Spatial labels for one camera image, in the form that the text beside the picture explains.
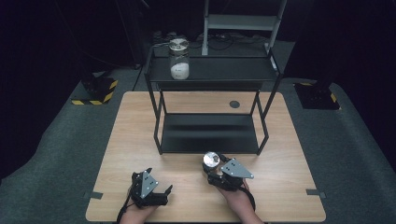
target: yellow and black hazard stripe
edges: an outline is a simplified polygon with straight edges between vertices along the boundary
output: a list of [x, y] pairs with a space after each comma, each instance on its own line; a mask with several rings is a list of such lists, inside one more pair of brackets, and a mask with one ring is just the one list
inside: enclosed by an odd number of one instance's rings
[[92, 99], [72, 99], [72, 105], [105, 105], [113, 96], [117, 84], [118, 81], [113, 80], [108, 88], [105, 88], [103, 91], [99, 91], [98, 95], [96, 97], [92, 97]]

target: gray carpet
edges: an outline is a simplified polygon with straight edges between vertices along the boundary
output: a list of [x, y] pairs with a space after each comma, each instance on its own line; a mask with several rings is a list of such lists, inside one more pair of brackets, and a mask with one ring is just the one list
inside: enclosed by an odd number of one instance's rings
[[[292, 43], [276, 42], [281, 64], [288, 59], [282, 52], [290, 48]], [[209, 54], [233, 53], [261, 54], [262, 43], [209, 50]], [[147, 90], [139, 70], [116, 69], [110, 76], [119, 84], [107, 105], [65, 102], [33, 158], [3, 180], [1, 224], [89, 223], [85, 218], [89, 200], [84, 195], [93, 189], [121, 97], [133, 87]], [[396, 174], [355, 107], [342, 88], [332, 84], [341, 110], [303, 109], [293, 83], [306, 81], [285, 78], [279, 91], [318, 190], [326, 194], [324, 223], [396, 223]]]

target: silver metal part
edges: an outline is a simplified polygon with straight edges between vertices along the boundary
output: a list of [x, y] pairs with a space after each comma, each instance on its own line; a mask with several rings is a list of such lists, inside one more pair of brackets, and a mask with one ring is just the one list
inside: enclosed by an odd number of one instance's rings
[[231, 159], [225, 163], [225, 165], [221, 167], [221, 171], [233, 177], [254, 178], [254, 175], [236, 159]]
[[189, 41], [184, 38], [172, 39], [169, 41], [169, 53], [180, 56], [189, 53]]
[[144, 199], [158, 186], [158, 181], [152, 177], [149, 172], [143, 172], [142, 192], [140, 198]]
[[206, 152], [204, 155], [204, 164], [211, 169], [216, 169], [220, 163], [219, 155], [215, 152]]

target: glass jar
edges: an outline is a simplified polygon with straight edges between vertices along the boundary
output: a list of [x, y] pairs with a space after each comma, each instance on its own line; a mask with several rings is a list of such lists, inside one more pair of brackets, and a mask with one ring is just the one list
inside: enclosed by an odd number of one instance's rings
[[183, 38], [169, 42], [169, 67], [173, 79], [186, 79], [190, 74], [189, 42]]

